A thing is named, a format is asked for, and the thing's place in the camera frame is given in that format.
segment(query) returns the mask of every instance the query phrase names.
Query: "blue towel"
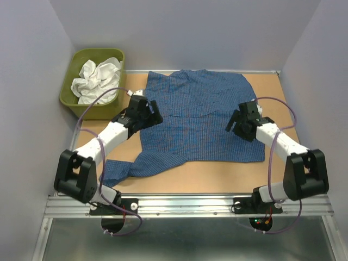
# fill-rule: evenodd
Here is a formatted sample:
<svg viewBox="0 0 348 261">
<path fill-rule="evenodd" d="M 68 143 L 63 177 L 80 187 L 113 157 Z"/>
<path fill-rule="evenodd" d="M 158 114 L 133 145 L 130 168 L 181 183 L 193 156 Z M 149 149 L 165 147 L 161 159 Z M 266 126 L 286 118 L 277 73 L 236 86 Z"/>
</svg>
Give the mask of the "blue towel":
<svg viewBox="0 0 348 261">
<path fill-rule="evenodd" d="M 140 131 L 142 152 L 134 163 L 107 160 L 105 185 L 149 177 L 187 161 L 264 161 L 264 145 L 225 128 L 238 104 L 255 93 L 243 75 L 206 70 L 149 72 L 145 95 L 156 100 L 163 123 Z"/>
</svg>

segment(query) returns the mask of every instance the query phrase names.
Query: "wooden table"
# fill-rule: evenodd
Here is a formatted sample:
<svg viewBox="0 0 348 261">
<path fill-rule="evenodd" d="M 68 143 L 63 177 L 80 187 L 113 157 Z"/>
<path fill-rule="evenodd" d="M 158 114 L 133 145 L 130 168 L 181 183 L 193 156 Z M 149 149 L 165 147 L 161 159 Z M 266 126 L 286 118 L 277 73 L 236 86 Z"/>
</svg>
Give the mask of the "wooden table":
<svg viewBox="0 0 348 261">
<path fill-rule="evenodd" d="M 252 85 L 256 96 L 273 96 L 285 101 L 284 94 L 276 74 L 244 74 Z M 127 75 L 127 89 L 132 91 L 144 89 L 147 74 Z M 124 96 L 123 107 L 128 106 L 129 97 Z M 279 127 L 292 124 L 288 109 L 279 102 L 260 100 L 263 115 L 272 118 Z M 83 128 L 99 133 L 108 121 L 84 121 Z M 285 131 L 297 141 L 294 129 Z M 81 132 L 76 147 L 87 143 L 92 136 Z M 139 133 L 122 143 L 107 156 L 107 159 L 134 162 L 141 152 Z M 153 177 L 129 177 L 115 188 L 122 193 L 221 193 L 221 192 L 251 192 L 253 188 L 267 183 L 267 169 L 270 149 L 266 147 L 265 162 L 235 163 L 224 161 L 191 161 L 182 166 L 164 171 Z M 273 160 L 272 181 L 283 179 L 284 163 L 278 156 Z M 101 173 L 101 164 L 97 174 Z"/>
</svg>

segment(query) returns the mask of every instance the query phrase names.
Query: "wall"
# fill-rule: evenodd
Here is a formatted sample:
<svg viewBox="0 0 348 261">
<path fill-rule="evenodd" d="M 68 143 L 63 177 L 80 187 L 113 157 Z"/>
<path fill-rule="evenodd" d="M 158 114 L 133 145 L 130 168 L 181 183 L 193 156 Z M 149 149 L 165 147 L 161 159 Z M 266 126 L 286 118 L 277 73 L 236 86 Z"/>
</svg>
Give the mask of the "wall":
<svg viewBox="0 0 348 261">
<path fill-rule="evenodd" d="M 47 0 L 0 1 L 0 253 L 31 260 L 75 118 L 59 89 L 74 52 Z"/>
<path fill-rule="evenodd" d="M 119 47 L 132 70 L 279 70 L 319 2 L 51 0 L 76 49 Z"/>
<path fill-rule="evenodd" d="M 301 142 L 326 155 L 329 197 L 348 243 L 347 10 L 347 0 L 323 0 L 280 76 Z"/>
</svg>

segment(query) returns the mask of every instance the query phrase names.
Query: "plastic container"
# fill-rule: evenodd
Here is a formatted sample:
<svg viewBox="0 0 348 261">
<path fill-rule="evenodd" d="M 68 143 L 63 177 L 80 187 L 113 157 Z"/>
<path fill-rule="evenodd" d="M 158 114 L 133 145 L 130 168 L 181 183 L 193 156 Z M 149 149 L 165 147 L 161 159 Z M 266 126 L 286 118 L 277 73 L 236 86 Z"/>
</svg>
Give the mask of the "plastic container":
<svg viewBox="0 0 348 261">
<path fill-rule="evenodd" d="M 92 60 L 96 65 L 104 62 L 106 59 L 115 57 L 119 61 L 123 61 L 119 87 L 124 88 L 126 86 L 126 73 L 125 73 L 125 54 L 116 48 L 88 48 L 78 51 L 70 62 L 69 69 L 66 73 L 63 86 L 60 91 L 59 100 L 62 104 L 69 107 L 76 116 L 80 117 L 86 110 L 88 105 L 77 104 L 78 97 L 74 95 L 70 87 L 72 81 L 75 78 L 80 78 L 78 75 L 85 62 Z M 125 92 L 118 91 L 115 98 L 105 104 L 95 104 L 83 117 L 83 120 L 111 120 L 122 110 L 122 100 Z"/>
</svg>

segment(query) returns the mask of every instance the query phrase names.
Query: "white cloth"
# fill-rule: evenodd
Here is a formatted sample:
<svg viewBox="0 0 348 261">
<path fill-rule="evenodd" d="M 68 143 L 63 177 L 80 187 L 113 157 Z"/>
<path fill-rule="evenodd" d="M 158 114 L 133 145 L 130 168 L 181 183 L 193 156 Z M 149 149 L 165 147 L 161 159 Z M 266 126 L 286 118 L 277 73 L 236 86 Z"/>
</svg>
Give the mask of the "white cloth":
<svg viewBox="0 0 348 261">
<path fill-rule="evenodd" d="M 103 92 L 118 87 L 120 80 L 122 62 L 115 57 L 111 57 L 96 64 L 88 60 L 81 68 L 79 73 L 81 78 L 72 81 L 70 89 L 79 97 L 78 104 L 91 104 Z M 97 102 L 104 104 L 112 101 L 119 90 L 110 91 Z"/>
</svg>

